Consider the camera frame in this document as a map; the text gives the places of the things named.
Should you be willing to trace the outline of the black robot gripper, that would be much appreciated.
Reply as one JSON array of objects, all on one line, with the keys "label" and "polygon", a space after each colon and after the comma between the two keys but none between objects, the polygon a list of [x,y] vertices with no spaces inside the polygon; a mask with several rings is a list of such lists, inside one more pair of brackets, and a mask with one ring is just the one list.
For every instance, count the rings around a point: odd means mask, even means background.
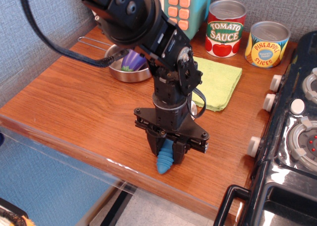
[{"label": "black robot gripper", "polygon": [[178,103],[165,103],[153,95],[154,108],[135,108],[135,125],[144,129],[152,153],[158,156],[165,139],[172,140],[174,164],[181,164],[190,148],[205,153],[209,134],[194,120],[191,96]]}]

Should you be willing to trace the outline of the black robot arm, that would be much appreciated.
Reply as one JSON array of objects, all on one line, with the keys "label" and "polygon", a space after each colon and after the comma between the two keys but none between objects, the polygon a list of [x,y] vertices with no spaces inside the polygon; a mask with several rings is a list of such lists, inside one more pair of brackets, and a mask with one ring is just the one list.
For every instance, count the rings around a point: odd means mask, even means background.
[{"label": "black robot arm", "polygon": [[189,38],[161,9],[159,0],[82,0],[100,17],[103,32],[121,48],[145,57],[154,80],[154,108],[136,108],[135,124],[146,131],[153,154],[172,142],[180,164],[189,149],[205,152],[209,134],[195,123],[192,95],[200,95],[202,72]]}]

